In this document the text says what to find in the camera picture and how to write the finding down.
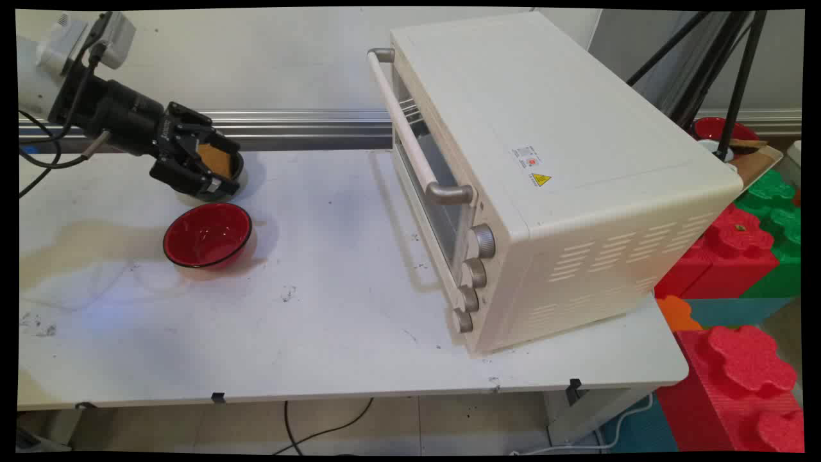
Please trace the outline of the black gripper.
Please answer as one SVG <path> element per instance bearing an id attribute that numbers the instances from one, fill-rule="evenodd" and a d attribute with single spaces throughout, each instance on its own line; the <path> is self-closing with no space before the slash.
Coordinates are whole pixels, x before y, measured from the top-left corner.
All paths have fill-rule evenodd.
<path id="1" fill-rule="evenodd" d="M 85 74 L 84 67 L 68 73 L 49 109 L 50 123 L 77 126 L 92 139 L 107 131 L 108 144 L 135 156 L 157 156 L 163 143 L 156 142 L 159 135 L 191 139 L 194 162 L 182 166 L 169 156 L 160 158 L 150 176 L 199 201 L 228 201 L 240 191 L 241 146 L 210 117 L 177 102 L 164 108 L 132 88 L 94 75 L 80 88 Z"/>

